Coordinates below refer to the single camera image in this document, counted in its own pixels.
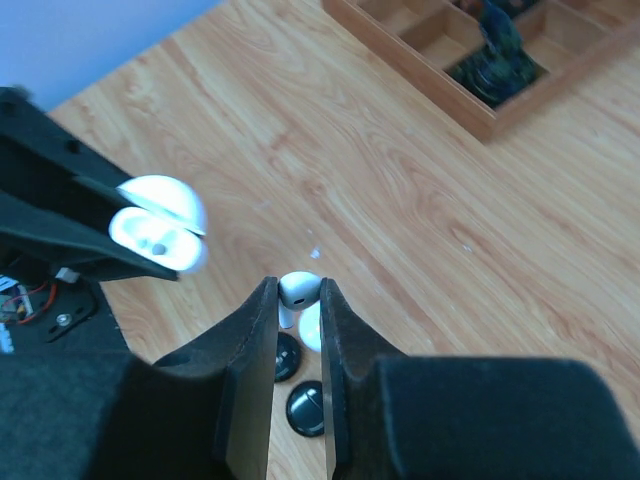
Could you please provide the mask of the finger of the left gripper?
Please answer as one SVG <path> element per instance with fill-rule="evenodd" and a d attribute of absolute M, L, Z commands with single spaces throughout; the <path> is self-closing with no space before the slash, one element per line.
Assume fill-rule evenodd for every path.
<path fill-rule="evenodd" d="M 153 277 L 176 281 L 178 273 L 60 214 L 1 194 L 1 273 L 18 281 L 45 281 L 68 268 L 92 281 Z"/>
<path fill-rule="evenodd" d="M 47 210 L 129 206 L 130 176 L 32 104 L 1 89 L 1 191 Z"/>

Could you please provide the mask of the white round case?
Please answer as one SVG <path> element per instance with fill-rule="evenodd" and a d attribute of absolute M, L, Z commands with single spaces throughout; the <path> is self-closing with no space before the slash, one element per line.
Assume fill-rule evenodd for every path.
<path fill-rule="evenodd" d="M 189 185 L 165 175 L 144 175 L 116 190 L 131 205 L 110 221 L 115 243 L 178 273 L 193 273 L 206 264 L 207 213 Z"/>
<path fill-rule="evenodd" d="M 320 352 L 322 347 L 320 316 L 320 303 L 316 302 L 303 310 L 298 317 L 300 340 L 307 348 L 314 352 Z"/>

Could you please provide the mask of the white earbud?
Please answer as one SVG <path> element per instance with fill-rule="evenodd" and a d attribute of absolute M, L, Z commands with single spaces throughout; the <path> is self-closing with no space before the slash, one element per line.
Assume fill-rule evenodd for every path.
<path fill-rule="evenodd" d="M 294 271 L 278 282 L 278 315 L 282 329 L 294 326 L 294 313 L 315 304 L 320 297 L 322 279 L 308 271 Z"/>

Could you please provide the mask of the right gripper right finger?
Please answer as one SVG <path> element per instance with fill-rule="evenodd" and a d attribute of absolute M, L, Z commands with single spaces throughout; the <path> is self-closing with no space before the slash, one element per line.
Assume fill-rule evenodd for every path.
<path fill-rule="evenodd" d="M 566 358 L 411 356 L 320 290 L 331 479 L 635 479 L 604 380 Z"/>

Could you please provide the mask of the black earbud charging case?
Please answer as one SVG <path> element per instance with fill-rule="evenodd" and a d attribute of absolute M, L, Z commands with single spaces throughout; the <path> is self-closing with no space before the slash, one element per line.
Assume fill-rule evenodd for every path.
<path fill-rule="evenodd" d="M 286 401 L 286 419 L 293 431 L 303 437 L 324 434 L 322 383 L 306 380 L 297 384 Z"/>

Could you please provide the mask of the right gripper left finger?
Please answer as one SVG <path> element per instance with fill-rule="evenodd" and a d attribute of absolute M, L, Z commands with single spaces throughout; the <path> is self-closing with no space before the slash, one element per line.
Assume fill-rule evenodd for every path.
<path fill-rule="evenodd" d="M 5 479 L 262 479 L 278 287 L 148 363 L 124 350 L 1 359 Z"/>

